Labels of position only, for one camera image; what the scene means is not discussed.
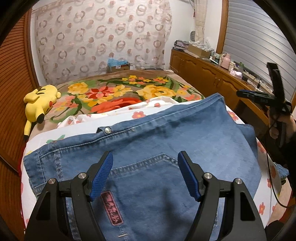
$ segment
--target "person's arm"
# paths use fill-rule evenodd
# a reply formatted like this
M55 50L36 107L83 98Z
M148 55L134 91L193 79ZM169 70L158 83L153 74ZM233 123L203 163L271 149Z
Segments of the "person's arm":
M270 136L276 139L279 136L279 131L276 129L274 118L270 116L269 112L268 117L269 127L273 125L269 131ZM296 122L292 115L281 115L277 121L287 124L286 143L280 148L280 151L287 161L290 185L294 190L294 195L296 195Z

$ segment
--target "metal button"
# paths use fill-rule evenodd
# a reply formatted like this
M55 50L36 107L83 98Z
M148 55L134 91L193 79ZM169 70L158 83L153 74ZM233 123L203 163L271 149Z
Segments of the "metal button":
M111 128L110 127L106 127L105 128L105 133L106 134L110 134L112 132Z
M86 173L82 172L82 173L79 173L78 177L80 179L84 179L86 177Z
M48 183L49 183L49 184L54 184L54 183L55 183L55 178L51 178L51 179L49 179L49 180L48 180Z
M242 184L242 180L241 180L240 178L236 178L236 179L235 179L235 182L236 182L237 184Z
M208 172L205 173L204 176L205 176L206 179L211 179L213 177L213 175L208 173Z

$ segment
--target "pink thermos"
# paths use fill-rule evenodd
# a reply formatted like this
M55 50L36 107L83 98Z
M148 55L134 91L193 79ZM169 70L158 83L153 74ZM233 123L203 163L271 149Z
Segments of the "pink thermos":
M222 60L221 67L228 69L231 62L230 54L229 53L222 54L221 60Z

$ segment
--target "blue gripper pad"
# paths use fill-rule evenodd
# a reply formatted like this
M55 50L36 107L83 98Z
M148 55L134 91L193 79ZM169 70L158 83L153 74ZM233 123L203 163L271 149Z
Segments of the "blue gripper pad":
M179 154L178 154L178 165L179 165L180 171L182 173L182 176L184 178L184 181L186 183L187 189L190 193L190 196L194 197L195 201L198 202L199 199L201 198L201 195L200 195L199 189L198 189L198 182L197 182L195 176L193 175L193 172L192 172L186 158L182 154L182 152L179 152Z
M89 195L91 202L101 195L101 192L105 186L106 180L113 166L112 153L109 152L106 158L104 160L100 160L100 162L101 161L103 161L103 164L92 181L91 193Z

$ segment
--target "gray blinds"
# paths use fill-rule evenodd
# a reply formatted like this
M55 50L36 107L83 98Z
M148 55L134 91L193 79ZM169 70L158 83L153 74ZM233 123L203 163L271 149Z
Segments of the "gray blinds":
M296 87L296 55L273 20L253 0L229 0L223 53L271 83L267 62L279 65L286 99Z

